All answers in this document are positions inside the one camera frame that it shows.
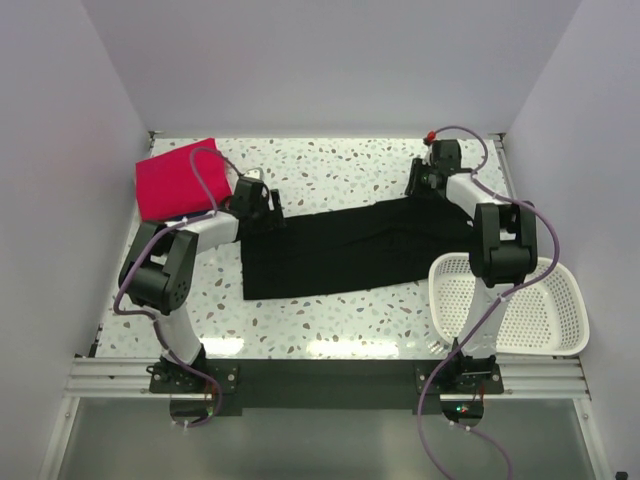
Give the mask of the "black t shirt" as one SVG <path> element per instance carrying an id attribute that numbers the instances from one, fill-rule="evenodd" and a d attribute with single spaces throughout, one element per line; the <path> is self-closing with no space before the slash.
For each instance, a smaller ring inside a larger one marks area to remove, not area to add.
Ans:
<path id="1" fill-rule="evenodd" d="M 399 198 L 290 217 L 241 242 L 245 300 L 348 293 L 425 280 L 473 244 L 469 216 L 440 198 Z"/>

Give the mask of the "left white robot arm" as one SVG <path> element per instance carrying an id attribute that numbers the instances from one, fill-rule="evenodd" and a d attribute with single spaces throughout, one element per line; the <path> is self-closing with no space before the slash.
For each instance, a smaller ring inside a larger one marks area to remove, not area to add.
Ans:
<path id="1" fill-rule="evenodd" d="M 221 245 L 285 226 L 279 192 L 267 187 L 261 169 L 239 176 L 231 197 L 201 215 L 176 222 L 143 222 L 118 277 L 113 311 L 147 317 L 171 378 L 185 392 L 207 380 L 204 347 L 193 330 L 186 301 L 196 257 Z"/>

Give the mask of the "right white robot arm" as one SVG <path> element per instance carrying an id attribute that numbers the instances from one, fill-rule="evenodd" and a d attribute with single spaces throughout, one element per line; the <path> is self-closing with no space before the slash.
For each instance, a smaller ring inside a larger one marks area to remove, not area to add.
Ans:
<path id="1" fill-rule="evenodd" d="M 457 140 L 425 140 L 428 153 L 412 162 L 405 194 L 439 195 L 472 220 L 469 265 L 475 277 L 467 319 L 456 337 L 460 353 L 484 359 L 497 351 L 510 290 L 537 267 L 535 215 L 481 187 L 477 173 L 462 165 Z"/>

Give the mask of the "folded pink t shirt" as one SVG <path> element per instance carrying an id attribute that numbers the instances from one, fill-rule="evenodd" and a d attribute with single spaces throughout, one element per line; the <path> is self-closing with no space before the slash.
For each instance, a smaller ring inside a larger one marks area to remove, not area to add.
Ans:
<path id="1" fill-rule="evenodd" d="M 206 212 L 212 204 L 190 164 L 190 153 L 198 147 L 217 149 L 207 138 L 136 163 L 135 192 L 142 221 L 163 221 Z M 199 151 L 197 170 L 217 204 L 231 195 L 225 161 L 219 154 Z"/>

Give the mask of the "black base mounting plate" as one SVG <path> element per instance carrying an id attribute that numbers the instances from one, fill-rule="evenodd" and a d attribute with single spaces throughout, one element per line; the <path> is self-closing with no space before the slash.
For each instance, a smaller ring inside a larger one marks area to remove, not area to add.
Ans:
<path id="1" fill-rule="evenodd" d="M 504 391 L 493 360 L 452 362 L 434 379 L 435 360 L 197 360 L 190 371 L 161 359 L 147 366 L 149 390 L 170 397 L 177 418 L 240 416 L 250 409 L 422 410 L 438 413 L 447 395 Z"/>

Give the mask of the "white perforated plastic basket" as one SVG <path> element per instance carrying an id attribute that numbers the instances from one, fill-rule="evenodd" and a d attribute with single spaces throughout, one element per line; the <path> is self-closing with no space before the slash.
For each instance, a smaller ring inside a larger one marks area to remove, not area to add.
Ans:
<path id="1" fill-rule="evenodd" d="M 468 255 L 439 257 L 429 271 L 429 306 L 435 331 L 449 344 L 471 307 L 475 277 Z M 497 352 L 511 355 L 575 356 L 588 344 L 590 326 L 577 281 L 562 264 L 514 295 L 497 336 Z"/>

